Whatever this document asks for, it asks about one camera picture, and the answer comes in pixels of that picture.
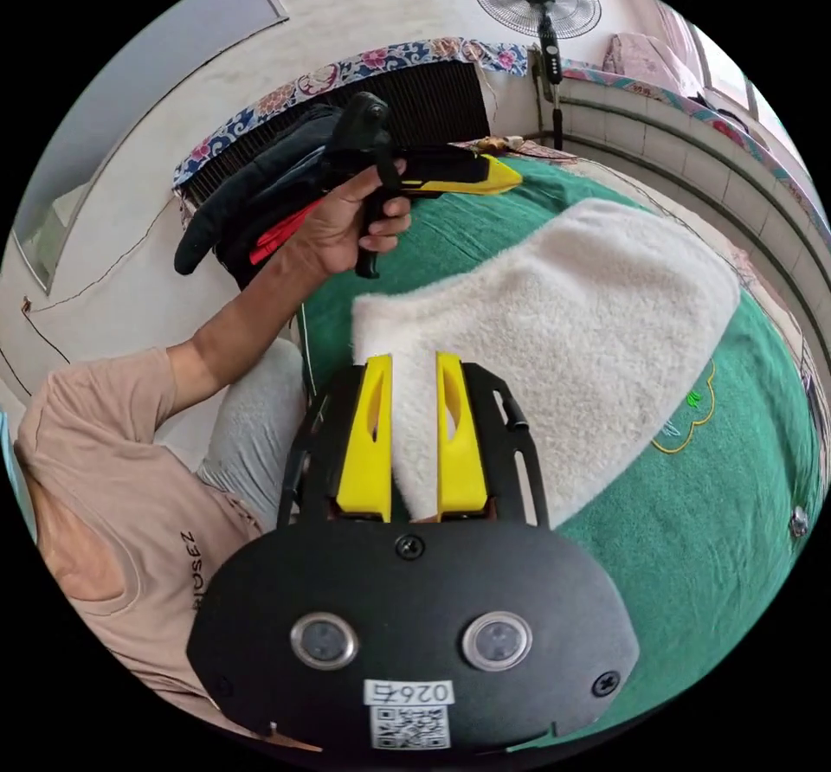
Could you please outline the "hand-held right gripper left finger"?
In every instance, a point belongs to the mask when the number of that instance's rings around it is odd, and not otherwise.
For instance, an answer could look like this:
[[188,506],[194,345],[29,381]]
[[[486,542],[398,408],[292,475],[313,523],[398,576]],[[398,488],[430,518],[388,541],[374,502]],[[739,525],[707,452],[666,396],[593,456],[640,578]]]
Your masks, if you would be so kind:
[[335,502],[351,518],[388,523],[392,509],[392,357],[360,367]]

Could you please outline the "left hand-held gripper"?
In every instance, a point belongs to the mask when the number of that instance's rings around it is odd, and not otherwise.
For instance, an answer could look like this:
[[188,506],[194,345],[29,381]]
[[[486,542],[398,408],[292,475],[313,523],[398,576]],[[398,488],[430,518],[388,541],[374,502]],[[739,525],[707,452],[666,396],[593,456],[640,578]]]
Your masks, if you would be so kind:
[[445,194],[497,196],[518,188],[522,176],[495,158],[455,145],[397,148],[379,142],[371,148],[328,148],[322,183],[337,186],[374,166],[381,186],[364,206],[363,231],[381,217],[394,197],[438,198]]

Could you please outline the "person's left hand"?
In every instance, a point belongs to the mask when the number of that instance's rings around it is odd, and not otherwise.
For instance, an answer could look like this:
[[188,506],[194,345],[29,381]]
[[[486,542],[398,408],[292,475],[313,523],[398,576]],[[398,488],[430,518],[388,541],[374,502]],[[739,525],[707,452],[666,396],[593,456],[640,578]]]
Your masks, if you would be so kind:
[[411,201],[386,196],[380,207],[369,209],[381,188],[374,166],[340,184],[308,212],[284,250],[319,276],[353,269],[361,251],[389,253],[411,226]]

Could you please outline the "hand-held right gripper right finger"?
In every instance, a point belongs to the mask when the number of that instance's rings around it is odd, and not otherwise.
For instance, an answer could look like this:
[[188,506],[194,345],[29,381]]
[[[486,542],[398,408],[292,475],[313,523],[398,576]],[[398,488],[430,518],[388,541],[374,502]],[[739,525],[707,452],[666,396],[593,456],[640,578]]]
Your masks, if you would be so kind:
[[486,477],[463,364],[453,353],[436,354],[436,402],[437,517],[480,514]]

